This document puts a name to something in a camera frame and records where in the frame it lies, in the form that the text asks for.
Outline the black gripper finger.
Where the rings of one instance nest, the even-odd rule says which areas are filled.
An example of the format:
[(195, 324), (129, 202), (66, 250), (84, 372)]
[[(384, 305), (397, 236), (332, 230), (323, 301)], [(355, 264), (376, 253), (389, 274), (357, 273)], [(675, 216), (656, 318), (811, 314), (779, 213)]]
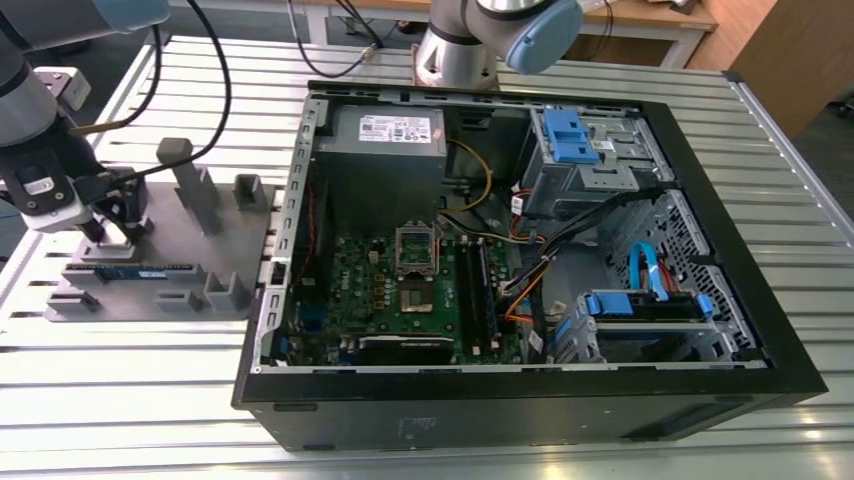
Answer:
[(77, 224), (77, 229), (86, 240), (94, 244), (98, 244), (105, 238), (106, 214), (106, 202), (96, 202), (82, 206), (82, 220)]
[(145, 214), (148, 195), (145, 192), (123, 192), (112, 199), (109, 213), (113, 223), (129, 241), (139, 241), (153, 230), (153, 223)]

